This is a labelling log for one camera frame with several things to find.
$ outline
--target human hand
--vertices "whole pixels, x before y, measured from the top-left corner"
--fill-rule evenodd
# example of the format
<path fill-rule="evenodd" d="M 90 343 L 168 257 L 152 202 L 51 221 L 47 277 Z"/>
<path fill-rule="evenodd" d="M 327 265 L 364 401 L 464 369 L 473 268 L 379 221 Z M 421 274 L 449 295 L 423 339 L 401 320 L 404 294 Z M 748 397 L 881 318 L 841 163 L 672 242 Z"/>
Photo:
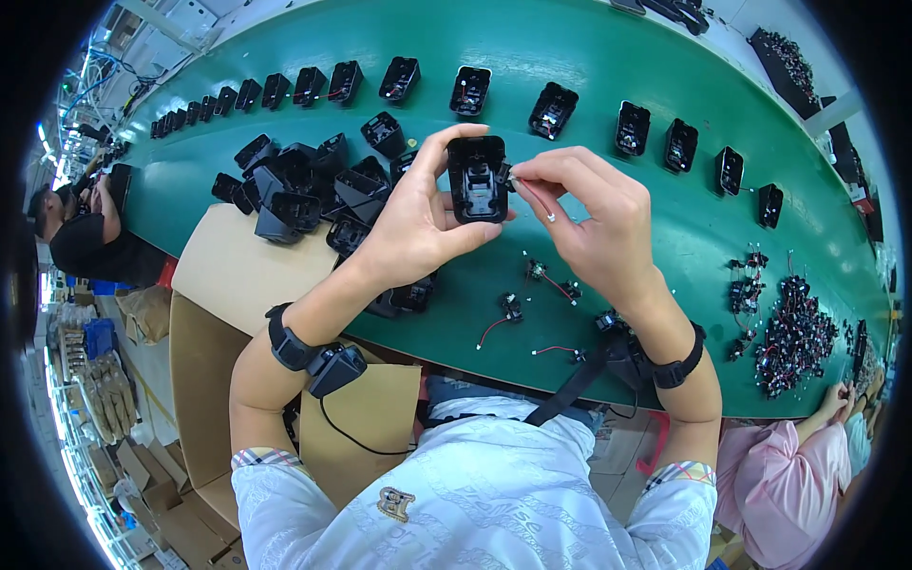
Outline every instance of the human hand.
<path fill-rule="evenodd" d="M 649 191 L 583 147 L 549 150 L 513 166 L 516 192 L 532 206 L 573 272 L 626 316 L 664 287 L 652 264 Z M 566 192 L 591 216 L 573 222 Z M 554 215 L 549 222 L 548 213 Z"/>
<path fill-rule="evenodd" d="M 415 283 L 500 235 L 499 223 L 459 225 L 451 211 L 450 193 L 437 188 L 437 179 L 447 167 L 450 141 L 480 137 L 487 131 L 486 125 L 460 123 L 430 135 L 347 263 L 366 267 L 374 283 L 385 290 Z M 515 217 L 516 212 L 508 212 L 507 220 Z"/>

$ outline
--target man in black shirt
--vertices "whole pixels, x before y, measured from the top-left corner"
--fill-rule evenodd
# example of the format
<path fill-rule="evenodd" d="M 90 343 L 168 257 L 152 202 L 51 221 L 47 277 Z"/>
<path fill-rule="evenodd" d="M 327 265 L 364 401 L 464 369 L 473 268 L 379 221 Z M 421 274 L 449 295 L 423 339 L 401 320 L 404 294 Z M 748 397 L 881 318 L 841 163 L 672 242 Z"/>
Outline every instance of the man in black shirt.
<path fill-rule="evenodd" d="M 56 192 L 37 192 L 28 215 L 35 218 L 35 234 L 50 245 L 57 269 L 67 275 L 148 287 L 161 276 L 167 255 L 126 230 L 102 176 L 89 195 L 70 192 L 64 204 Z M 88 213 L 79 214 L 80 206 Z"/>

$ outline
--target green table surface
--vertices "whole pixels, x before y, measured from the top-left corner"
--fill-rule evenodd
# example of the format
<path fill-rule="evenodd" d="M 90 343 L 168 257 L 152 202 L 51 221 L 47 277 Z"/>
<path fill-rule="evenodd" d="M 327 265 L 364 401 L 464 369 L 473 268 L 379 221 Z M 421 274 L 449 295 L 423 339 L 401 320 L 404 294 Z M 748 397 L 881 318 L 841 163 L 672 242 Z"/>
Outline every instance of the green table surface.
<path fill-rule="evenodd" d="M 390 109 L 377 94 L 394 56 L 417 57 L 421 68 L 421 80 L 402 109 Z M 325 99 L 312 109 L 294 106 L 290 99 L 278 111 L 257 103 L 249 114 L 235 111 L 165 140 L 149 140 L 153 120 L 191 100 L 216 95 L 224 85 L 238 89 L 249 77 L 263 84 L 276 71 L 294 85 L 301 67 L 318 66 L 329 76 L 336 62 L 349 59 L 359 62 L 365 76 L 350 109 Z M 748 242 L 760 243 L 770 257 L 764 272 L 769 287 L 760 296 L 764 322 L 780 298 L 778 282 L 787 275 L 786 254 L 793 248 L 795 270 L 803 273 L 806 267 L 821 308 L 840 325 L 844 318 L 852 323 L 867 319 L 875 346 L 883 351 L 888 300 L 876 277 L 872 249 L 840 180 L 814 144 L 775 101 L 705 48 L 592 0 L 503 0 L 471 13 L 458 3 L 427 0 L 334 0 L 289 9 L 191 62 L 140 103 L 128 125 L 137 143 L 123 160 L 139 168 L 127 203 L 127 226 L 180 256 L 196 223 L 215 202 L 210 190 L 216 173 L 239 176 L 233 155 L 263 132 L 282 145 L 300 141 L 316 146 L 344 131 L 359 160 L 370 152 L 359 127 L 388 109 L 407 138 L 421 141 L 456 119 L 448 102 L 460 65 L 492 70 L 481 119 L 492 125 L 492 134 L 503 137 L 513 163 L 544 150 L 583 145 L 649 188 L 656 265 L 689 317 L 709 334 L 707 347 L 727 416 L 808 415 L 825 387 L 851 370 L 845 342 L 839 340 L 823 379 L 807 380 L 801 389 L 767 400 L 756 385 L 752 358 L 726 361 L 731 341 L 741 335 L 727 310 L 733 277 L 728 263 L 747 255 Z M 526 126 L 547 81 L 580 97 L 557 141 L 534 136 Z M 630 161 L 612 152 L 622 99 L 652 111 L 647 151 Z M 660 166 L 665 132 L 676 117 L 700 132 L 692 172 L 681 175 Z M 744 156 L 744 186 L 775 182 L 784 189 L 776 230 L 757 224 L 756 192 L 721 198 L 712 190 L 714 157 L 725 145 Z M 440 186 L 446 190 L 446 175 Z M 546 262 L 554 280 L 573 278 L 529 208 L 514 194 L 510 201 L 518 218 L 493 243 L 440 270 L 426 313 L 395 320 L 362 315 L 347 332 L 483 376 L 557 390 L 575 370 L 567 353 L 531 352 L 551 345 L 596 345 L 593 318 L 607 304 L 591 289 L 584 286 L 578 305 L 570 306 L 551 285 L 530 281 L 520 292 L 522 324 L 496 327 L 482 350 L 475 348 L 485 328 L 503 316 L 498 295 L 523 286 L 523 251 Z M 587 216 L 573 197 L 565 196 L 561 203 L 577 220 Z M 608 375 L 585 396 L 633 402 L 626 385 Z M 639 403 L 658 407 L 654 393 Z"/>

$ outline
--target left hand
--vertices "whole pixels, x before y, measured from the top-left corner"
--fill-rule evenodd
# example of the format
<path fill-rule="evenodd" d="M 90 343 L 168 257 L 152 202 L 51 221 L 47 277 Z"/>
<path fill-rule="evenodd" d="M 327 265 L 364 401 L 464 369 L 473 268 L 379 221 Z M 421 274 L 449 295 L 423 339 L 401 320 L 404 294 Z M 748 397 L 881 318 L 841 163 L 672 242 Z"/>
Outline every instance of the left hand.
<path fill-rule="evenodd" d="M 347 263 L 361 264 L 378 288 L 386 290 L 415 283 L 500 235 L 499 223 L 459 225 L 451 212 L 450 194 L 437 188 L 447 167 L 450 141 L 487 131 L 486 125 L 460 123 L 430 135 Z M 516 212 L 508 212 L 507 220 L 515 217 Z"/>

